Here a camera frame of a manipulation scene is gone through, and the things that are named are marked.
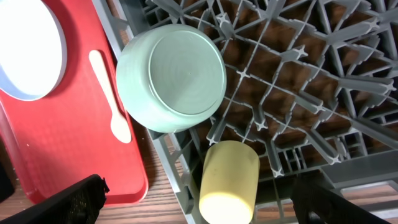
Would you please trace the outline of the green bowl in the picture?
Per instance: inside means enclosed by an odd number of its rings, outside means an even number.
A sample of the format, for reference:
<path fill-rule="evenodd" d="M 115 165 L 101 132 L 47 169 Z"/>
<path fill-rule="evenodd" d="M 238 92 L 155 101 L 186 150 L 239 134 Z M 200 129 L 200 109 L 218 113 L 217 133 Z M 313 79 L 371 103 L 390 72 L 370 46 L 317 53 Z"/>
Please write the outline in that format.
<path fill-rule="evenodd" d="M 202 31 L 169 24 L 143 32 L 123 48 L 116 85 L 125 110 L 158 133 L 177 133 L 208 119 L 226 93 L 226 66 Z"/>

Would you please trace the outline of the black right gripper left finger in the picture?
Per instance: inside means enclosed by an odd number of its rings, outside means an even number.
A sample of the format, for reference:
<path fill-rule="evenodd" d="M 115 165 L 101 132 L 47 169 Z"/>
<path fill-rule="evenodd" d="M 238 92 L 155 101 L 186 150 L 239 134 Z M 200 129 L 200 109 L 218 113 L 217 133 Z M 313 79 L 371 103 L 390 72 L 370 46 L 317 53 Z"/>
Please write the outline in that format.
<path fill-rule="evenodd" d="M 1 224 L 92 224 L 106 202 L 106 181 L 93 174 L 28 209 L 1 221 Z"/>

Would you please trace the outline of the white plastic spoon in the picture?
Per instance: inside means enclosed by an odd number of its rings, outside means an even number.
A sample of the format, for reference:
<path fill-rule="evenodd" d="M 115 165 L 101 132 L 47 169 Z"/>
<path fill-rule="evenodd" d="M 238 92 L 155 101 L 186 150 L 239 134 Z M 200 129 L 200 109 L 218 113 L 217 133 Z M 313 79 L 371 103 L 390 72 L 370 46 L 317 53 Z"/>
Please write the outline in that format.
<path fill-rule="evenodd" d="M 126 118 L 119 111 L 102 55 L 98 50 L 91 50 L 88 57 L 91 67 L 111 109 L 111 132 L 114 134 L 116 139 L 124 144 L 128 144 L 132 140 L 129 125 Z"/>

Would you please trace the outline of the yellow cup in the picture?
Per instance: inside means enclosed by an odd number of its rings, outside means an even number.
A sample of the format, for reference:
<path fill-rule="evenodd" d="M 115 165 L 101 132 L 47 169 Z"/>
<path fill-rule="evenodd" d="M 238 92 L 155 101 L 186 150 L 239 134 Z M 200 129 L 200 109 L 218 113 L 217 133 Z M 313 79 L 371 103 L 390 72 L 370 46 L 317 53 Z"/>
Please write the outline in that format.
<path fill-rule="evenodd" d="M 250 223 L 259 180 L 254 149 L 238 141 L 212 145 L 205 157 L 199 209 L 208 223 Z"/>

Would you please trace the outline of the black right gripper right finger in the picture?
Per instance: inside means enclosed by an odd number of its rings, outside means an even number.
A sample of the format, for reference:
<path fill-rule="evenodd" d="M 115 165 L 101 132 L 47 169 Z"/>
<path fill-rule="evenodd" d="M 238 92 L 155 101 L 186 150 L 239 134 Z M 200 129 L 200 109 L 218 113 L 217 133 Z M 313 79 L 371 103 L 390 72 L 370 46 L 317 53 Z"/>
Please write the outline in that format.
<path fill-rule="evenodd" d="M 299 224 L 386 222 L 339 195 L 303 179 L 295 181 L 291 200 Z"/>

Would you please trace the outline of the large light blue plate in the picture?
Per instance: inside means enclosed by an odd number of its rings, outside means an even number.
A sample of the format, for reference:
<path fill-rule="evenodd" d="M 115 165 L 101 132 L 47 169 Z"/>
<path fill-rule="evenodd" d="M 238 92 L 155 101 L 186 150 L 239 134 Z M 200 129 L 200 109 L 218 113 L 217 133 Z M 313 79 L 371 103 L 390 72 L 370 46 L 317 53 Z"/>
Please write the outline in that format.
<path fill-rule="evenodd" d="M 65 74 L 67 43 L 43 1 L 1 1 L 1 90 L 22 101 L 53 91 Z"/>

